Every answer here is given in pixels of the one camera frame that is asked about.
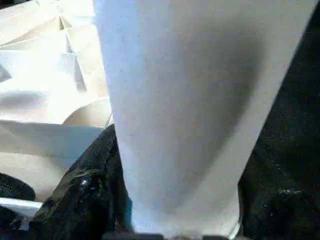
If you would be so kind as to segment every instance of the white paper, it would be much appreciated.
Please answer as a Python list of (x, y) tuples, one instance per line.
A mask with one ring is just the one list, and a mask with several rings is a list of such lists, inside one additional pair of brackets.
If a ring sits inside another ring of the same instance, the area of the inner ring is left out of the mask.
[(93, 0), (60, 0), (58, 7), (63, 14), (78, 17), (95, 16)]
[(36, 199), (51, 196), (66, 170), (101, 128), (0, 121), (0, 169), (29, 184)]
[(35, 11), (39, 8), (36, 1), (28, 1), (24, 4), (16, 4), (11, 7), (6, 7), (0, 10), (0, 21), (13, 17), (24, 11)]
[(33, 37), (24, 41), (0, 46), (1, 50), (37, 50), (54, 53), (72, 53), (71, 45), (66, 31), (59, 31), (46, 36)]
[(11, 76), (7, 70), (0, 65), (0, 83), (10, 79)]
[(41, 208), (42, 202), (0, 197), (0, 206), (32, 218)]
[(96, 128), (105, 128), (111, 125), (112, 109), (109, 97), (83, 106), (74, 111), (64, 122), (69, 126), (91, 126)]
[(315, 3), (95, 1), (136, 231), (230, 234), (238, 180)]
[(0, 82), (0, 119), (62, 124), (95, 98), (85, 92), (71, 53), (0, 51), (0, 65), (11, 76)]
[(34, 6), (17, 11), (10, 17), (0, 17), (0, 46), (58, 32), (63, 28), (55, 8)]
[(97, 97), (108, 95), (104, 64), (97, 27), (89, 24), (66, 30), (72, 50), (76, 53), (86, 91)]

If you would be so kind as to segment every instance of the black surface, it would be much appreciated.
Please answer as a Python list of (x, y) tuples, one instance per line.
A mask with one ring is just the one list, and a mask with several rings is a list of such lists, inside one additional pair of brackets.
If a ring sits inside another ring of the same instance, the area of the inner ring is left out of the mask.
[(0, 173), (0, 198), (34, 201), (36, 193), (25, 182)]

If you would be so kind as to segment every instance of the paper roll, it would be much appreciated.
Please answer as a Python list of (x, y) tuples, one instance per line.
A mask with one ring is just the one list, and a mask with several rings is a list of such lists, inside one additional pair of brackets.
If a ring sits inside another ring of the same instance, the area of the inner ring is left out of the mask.
[(137, 232), (228, 236), (315, 1), (95, 0)]

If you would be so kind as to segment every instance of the black fabric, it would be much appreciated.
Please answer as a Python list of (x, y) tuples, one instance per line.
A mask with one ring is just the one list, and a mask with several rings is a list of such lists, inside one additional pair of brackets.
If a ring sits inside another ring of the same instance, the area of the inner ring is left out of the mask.
[(115, 229), (122, 166), (114, 125), (78, 158), (30, 223), (36, 240), (100, 240)]
[(36, 193), (23, 181), (0, 173), (0, 198), (34, 201)]
[(320, 211), (313, 196), (292, 179), (290, 171), (268, 160), (253, 153), (240, 181), (244, 235), (254, 240), (317, 239)]

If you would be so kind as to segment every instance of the paper tube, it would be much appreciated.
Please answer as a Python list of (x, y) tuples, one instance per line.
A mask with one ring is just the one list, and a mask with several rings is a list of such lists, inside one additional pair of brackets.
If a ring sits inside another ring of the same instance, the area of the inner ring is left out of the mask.
[(237, 183), (315, 4), (95, 1), (137, 232), (230, 234)]

